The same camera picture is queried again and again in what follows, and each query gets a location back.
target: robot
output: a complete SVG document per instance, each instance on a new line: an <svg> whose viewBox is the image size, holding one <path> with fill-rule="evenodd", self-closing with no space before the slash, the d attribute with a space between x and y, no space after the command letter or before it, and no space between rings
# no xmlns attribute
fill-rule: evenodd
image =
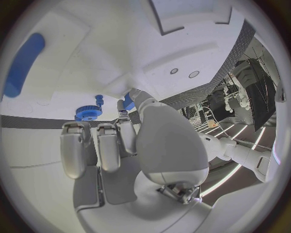
<svg viewBox="0 0 291 233"><path fill-rule="evenodd" d="M89 123L63 126L62 163L75 180L73 205L86 232L198 230L212 210L201 201L199 186L216 156L232 159L265 180L271 153L198 133L174 108L145 91L132 89L129 96L141 128L136 134L119 100L117 121L97 127L100 166Z"/></svg>

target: blue handle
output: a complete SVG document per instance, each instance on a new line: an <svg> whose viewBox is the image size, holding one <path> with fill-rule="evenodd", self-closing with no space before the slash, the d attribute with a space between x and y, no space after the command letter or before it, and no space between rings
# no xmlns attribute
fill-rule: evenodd
<svg viewBox="0 0 291 233"><path fill-rule="evenodd" d="M45 40L39 33L32 34L18 50L10 67L4 94L16 97L21 93L26 76L39 53L45 47Z"/></svg>

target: cable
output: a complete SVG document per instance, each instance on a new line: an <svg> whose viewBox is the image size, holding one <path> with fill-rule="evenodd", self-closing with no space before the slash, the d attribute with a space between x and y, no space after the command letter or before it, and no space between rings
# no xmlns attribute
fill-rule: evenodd
<svg viewBox="0 0 291 233"><path fill-rule="evenodd" d="M231 136L229 136L229 135L225 132L225 130L222 128L222 126L220 125L220 123L219 123L219 122L217 121L217 119L215 118L215 116L214 116L214 114L213 114L213 111L212 111L209 107L204 107L204 106L203 106L203 108L207 108L208 110L211 111L211 113L212 113L212 115L213 115L213 118L214 118L214 120L217 122L218 126L222 129L222 131L225 133L225 135L226 135L228 138L231 139ZM241 143L246 143L246 144L250 144L250 145L256 145L257 147L266 148L266 149L272 151L272 149L269 148L269 147L261 146L261 145L259 145L259 144L253 143L253 142L247 142L247 141L239 140L239 139L236 139L236 138L234 139L234 141L241 142Z"/></svg>

